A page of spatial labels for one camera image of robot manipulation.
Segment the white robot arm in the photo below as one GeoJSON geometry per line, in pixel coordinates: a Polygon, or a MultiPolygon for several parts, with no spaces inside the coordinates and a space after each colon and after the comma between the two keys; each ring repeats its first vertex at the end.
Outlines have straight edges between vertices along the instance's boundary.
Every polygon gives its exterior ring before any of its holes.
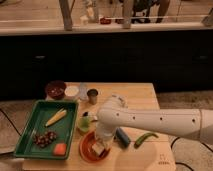
{"type": "Polygon", "coordinates": [[[213,110],[130,109],[117,94],[106,99],[97,112],[95,135],[111,141],[118,127],[130,127],[213,145],[213,110]]]}

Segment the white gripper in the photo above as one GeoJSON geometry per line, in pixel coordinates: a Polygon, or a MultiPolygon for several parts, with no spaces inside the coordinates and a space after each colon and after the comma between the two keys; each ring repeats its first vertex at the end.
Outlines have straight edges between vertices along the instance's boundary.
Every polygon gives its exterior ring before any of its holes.
{"type": "Polygon", "coordinates": [[[114,138],[114,129],[103,123],[98,123],[95,130],[95,139],[99,146],[109,150],[114,138]]]}

